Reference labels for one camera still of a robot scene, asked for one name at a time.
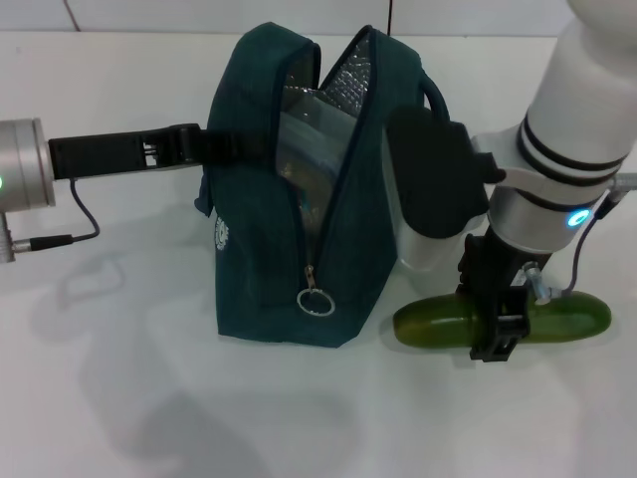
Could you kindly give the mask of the green cucumber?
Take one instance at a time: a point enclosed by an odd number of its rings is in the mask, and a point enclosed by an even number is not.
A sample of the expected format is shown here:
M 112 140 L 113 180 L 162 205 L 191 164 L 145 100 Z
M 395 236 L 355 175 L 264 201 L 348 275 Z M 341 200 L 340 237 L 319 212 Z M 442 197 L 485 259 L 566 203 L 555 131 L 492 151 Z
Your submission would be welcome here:
M 528 295 L 530 333 L 523 344 L 560 344 L 605 332 L 612 314 L 600 299 L 581 292 L 538 305 Z M 411 303 L 393 316 L 396 339 L 419 349 L 471 348 L 477 333 L 474 299 L 459 293 Z

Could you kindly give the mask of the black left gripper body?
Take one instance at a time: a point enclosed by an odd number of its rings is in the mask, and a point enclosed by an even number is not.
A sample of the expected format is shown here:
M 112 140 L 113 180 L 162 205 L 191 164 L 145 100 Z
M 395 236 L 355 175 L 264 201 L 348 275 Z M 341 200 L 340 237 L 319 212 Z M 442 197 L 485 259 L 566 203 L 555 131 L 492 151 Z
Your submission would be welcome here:
M 202 130 L 195 123 L 48 141 L 57 180 L 190 165 L 197 162 L 202 144 Z

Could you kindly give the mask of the dark teal insulated lunch bag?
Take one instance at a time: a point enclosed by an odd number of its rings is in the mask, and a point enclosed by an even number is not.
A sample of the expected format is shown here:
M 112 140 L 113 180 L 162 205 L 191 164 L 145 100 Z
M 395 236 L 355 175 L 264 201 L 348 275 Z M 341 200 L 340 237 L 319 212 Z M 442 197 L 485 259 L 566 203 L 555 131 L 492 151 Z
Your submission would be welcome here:
M 396 261 L 383 180 L 385 122 L 400 107 L 448 113 L 419 55 L 366 26 L 327 74 L 307 37 L 274 23 L 244 34 L 213 98 L 212 132 L 265 139 L 203 168 L 196 208 L 215 220 L 215 301 L 220 335 L 337 348 L 361 331 Z M 292 166 L 276 158 L 292 94 L 343 113 L 344 152 L 319 207 Z M 311 226 L 305 212 L 318 209 Z

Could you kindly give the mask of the clear plastic blue-rimmed food container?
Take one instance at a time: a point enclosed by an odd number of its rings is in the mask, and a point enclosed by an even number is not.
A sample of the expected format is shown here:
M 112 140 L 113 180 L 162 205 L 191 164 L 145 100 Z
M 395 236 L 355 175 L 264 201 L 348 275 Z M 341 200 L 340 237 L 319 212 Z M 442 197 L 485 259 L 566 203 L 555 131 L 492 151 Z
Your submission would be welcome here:
M 356 116 L 324 92 L 285 86 L 276 149 L 277 173 L 310 202 L 331 197 Z

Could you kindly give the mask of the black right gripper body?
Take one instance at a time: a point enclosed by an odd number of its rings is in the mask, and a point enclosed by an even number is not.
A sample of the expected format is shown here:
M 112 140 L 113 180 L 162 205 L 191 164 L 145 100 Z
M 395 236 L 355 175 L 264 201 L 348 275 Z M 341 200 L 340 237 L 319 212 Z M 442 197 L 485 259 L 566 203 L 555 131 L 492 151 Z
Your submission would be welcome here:
M 523 266 L 537 263 L 540 270 L 551 257 L 548 254 L 529 253 L 503 241 L 491 227 L 479 237 L 479 265 L 474 281 L 476 293 L 496 293 L 510 287 L 527 284 Z

